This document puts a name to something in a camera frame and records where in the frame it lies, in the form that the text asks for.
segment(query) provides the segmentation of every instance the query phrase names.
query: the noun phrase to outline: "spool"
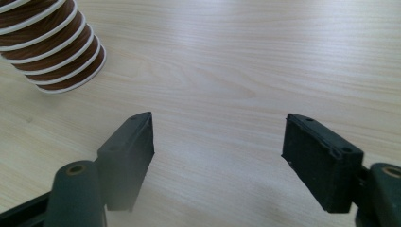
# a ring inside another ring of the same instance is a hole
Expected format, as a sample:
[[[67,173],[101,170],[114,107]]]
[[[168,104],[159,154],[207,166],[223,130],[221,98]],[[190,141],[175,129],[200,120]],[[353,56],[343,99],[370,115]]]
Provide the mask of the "spool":
[[[0,1],[0,53],[49,94],[79,87],[106,60],[75,0]]]

